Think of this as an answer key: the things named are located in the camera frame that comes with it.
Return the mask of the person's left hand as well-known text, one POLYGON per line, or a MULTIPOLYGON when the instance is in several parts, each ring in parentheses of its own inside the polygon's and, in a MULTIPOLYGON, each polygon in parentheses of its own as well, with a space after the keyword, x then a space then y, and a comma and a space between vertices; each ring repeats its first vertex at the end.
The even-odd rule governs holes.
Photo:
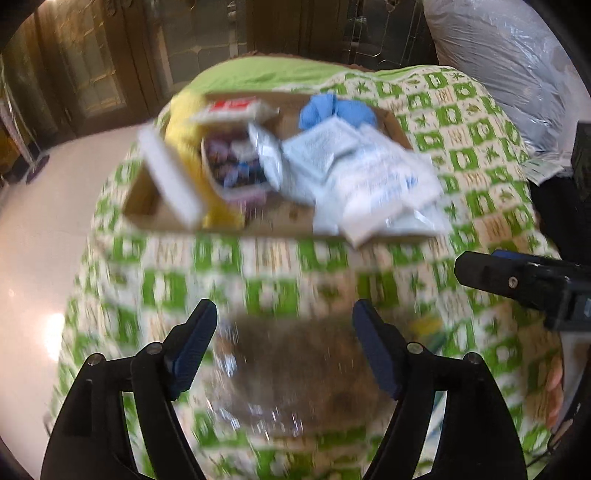
POLYGON ((560 356, 556 356, 550 364, 545 386, 547 393, 546 426, 549 429, 556 425, 564 402, 563 375, 563 360, 560 356))

